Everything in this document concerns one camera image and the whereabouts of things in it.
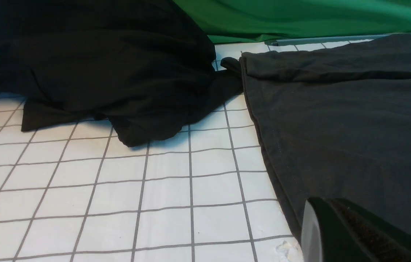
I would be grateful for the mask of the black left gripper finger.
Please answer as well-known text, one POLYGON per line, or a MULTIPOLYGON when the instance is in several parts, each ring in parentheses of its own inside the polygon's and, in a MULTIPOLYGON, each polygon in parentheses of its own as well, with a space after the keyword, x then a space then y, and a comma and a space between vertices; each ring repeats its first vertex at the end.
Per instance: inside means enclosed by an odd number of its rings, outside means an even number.
POLYGON ((411 262, 411 235, 343 198, 308 198, 301 250, 305 262, 411 262))

